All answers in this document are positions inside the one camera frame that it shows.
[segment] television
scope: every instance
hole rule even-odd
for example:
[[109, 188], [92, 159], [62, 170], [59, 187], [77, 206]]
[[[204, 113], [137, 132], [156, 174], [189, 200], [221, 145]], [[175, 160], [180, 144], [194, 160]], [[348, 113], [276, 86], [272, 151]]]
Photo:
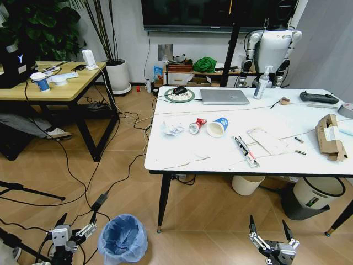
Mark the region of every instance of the television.
[[[242, 19], [240, 32], [263, 29], [269, 0], [240, 1], [242, 16], [246, 18]], [[141, 3], [146, 31], [232, 32], [231, 0], [141, 0]]]

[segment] wooden floor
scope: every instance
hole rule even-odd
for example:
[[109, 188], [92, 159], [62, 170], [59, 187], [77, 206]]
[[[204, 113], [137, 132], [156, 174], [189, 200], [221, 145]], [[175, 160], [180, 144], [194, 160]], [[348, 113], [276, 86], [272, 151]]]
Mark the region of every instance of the wooden floor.
[[[94, 88], [87, 96], [93, 100], [101, 97]], [[123, 111], [138, 112], [140, 118], [151, 116], [153, 95], [143, 89], [135, 89], [125, 97], [116, 97]], [[90, 130], [97, 140], [103, 133], [106, 120], [88, 121]], [[149, 120], [137, 125], [145, 128]], [[88, 183], [97, 163], [93, 162], [82, 137], [75, 125], [63, 127], [73, 133], [73, 138], [63, 141], [72, 173]], [[143, 130], [134, 129], [124, 120], [117, 136], [106, 149], [99, 168], [88, 191], [88, 200], [93, 203], [107, 190], [109, 185], [127, 176], [127, 166], [142, 153], [145, 145]], [[138, 217], [148, 233], [148, 251], [138, 264], [265, 264], [265, 258], [248, 239], [249, 217], [253, 214], [258, 232], [264, 239], [285, 240], [281, 221], [284, 219], [301, 245], [294, 264], [353, 264], [353, 218], [340, 227], [331, 238], [324, 236], [341, 211], [353, 198], [353, 187], [345, 181], [347, 192], [331, 204], [331, 210], [305, 221], [288, 219], [281, 208], [278, 195], [257, 189], [248, 197], [235, 193], [231, 178], [227, 176], [198, 176], [193, 186], [172, 181], [165, 212], [163, 232], [156, 233], [161, 176], [150, 175], [140, 157], [131, 167], [130, 178], [117, 184], [101, 208], [111, 218], [129, 213]], [[0, 157], [0, 180], [20, 182], [28, 188], [52, 194], [64, 195], [72, 200], [84, 191], [82, 185], [68, 173], [66, 160], [60, 146], [54, 141], [35, 139], [16, 161]], [[6, 197], [37, 204], [57, 204], [57, 200], [23, 192], [12, 192]], [[0, 201], [0, 217], [6, 222], [18, 222], [24, 226], [53, 228], [58, 218], [68, 212], [67, 223], [76, 215], [88, 211], [84, 197], [63, 206], [37, 207]], [[83, 216], [73, 226], [82, 228], [90, 215]], [[89, 257], [97, 247], [97, 240], [107, 220], [98, 216], [98, 230], [83, 244]], [[2, 228], [15, 233], [23, 242], [38, 249], [45, 233], [22, 230], [13, 225]], [[44, 248], [46, 253], [49, 243]], [[31, 265], [34, 258], [23, 253], [19, 263]], [[82, 252], [74, 255], [74, 264], [82, 264]], [[90, 264], [103, 264], [99, 253]]]

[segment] shoe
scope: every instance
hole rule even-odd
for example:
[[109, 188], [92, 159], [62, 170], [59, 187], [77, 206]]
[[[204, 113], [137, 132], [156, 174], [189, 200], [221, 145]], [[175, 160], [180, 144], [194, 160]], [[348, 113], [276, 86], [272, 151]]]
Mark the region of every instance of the shoe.
[[12, 251], [12, 254], [13, 254], [13, 259], [14, 259], [15, 261], [17, 261], [18, 258], [19, 258], [20, 255], [21, 255], [21, 248], [15, 247], [15, 248], [13, 249], [13, 251]]
[[67, 140], [70, 139], [72, 134], [70, 132], [61, 130], [59, 128], [56, 128], [55, 130], [48, 131], [47, 132], [47, 139], [58, 139], [58, 140]]

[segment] white table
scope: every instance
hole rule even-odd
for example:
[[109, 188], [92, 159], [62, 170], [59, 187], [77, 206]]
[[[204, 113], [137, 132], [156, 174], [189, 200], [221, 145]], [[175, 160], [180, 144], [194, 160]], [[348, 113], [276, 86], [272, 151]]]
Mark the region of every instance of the white table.
[[[173, 87], [161, 87], [159, 96]], [[195, 99], [201, 98], [200, 88], [188, 87], [195, 92]], [[341, 134], [349, 158], [343, 162], [329, 161], [319, 152], [315, 126], [327, 114], [336, 114], [339, 125], [353, 126], [353, 120], [338, 114], [335, 109], [313, 108], [301, 101], [299, 94], [304, 89], [267, 89], [261, 100], [253, 98], [254, 88], [241, 89], [250, 101], [248, 106], [203, 105], [201, 101], [169, 103], [157, 101], [156, 111], [149, 138], [145, 168], [153, 174], [163, 174], [159, 202], [158, 229], [161, 231], [165, 205], [172, 174], [236, 174], [272, 176], [321, 176], [353, 177], [353, 137]], [[308, 93], [330, 94], [325, 90], [307, 90]], [[290, 105], [270, 107], [281, 97], [291, 100]], [[206, 125], [196, 135], [189, 133], [189, 124], [197, 118], [208, 122], [225, 117], [229, 121], [224, 137], [212, 138]], [[181, 122], [185, 131], [178, 136], [166, 135], [161, 127], [165, 120]], [[277, 156], [270, 155], [248, 134], [249, 129], [261, 127], [271, 135], [287, 142], [290, 151]], [[241, 136], [257, 157], [260, 167], [250, 168], [235, 144], [232, 136]], [[300, 150], [306, 156], [295, 153]]]

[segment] computer mouse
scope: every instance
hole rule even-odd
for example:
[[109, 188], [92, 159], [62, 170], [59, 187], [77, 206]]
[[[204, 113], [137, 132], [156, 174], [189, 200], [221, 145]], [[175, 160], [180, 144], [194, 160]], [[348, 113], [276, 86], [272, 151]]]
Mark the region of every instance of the computer mouse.
[[188, 90], [185, 87], [177, 87], [173, 89], [173, 94], [175, 95], [179, 95], [179, 94], [183, 94], [185, 92], [187, 92]]

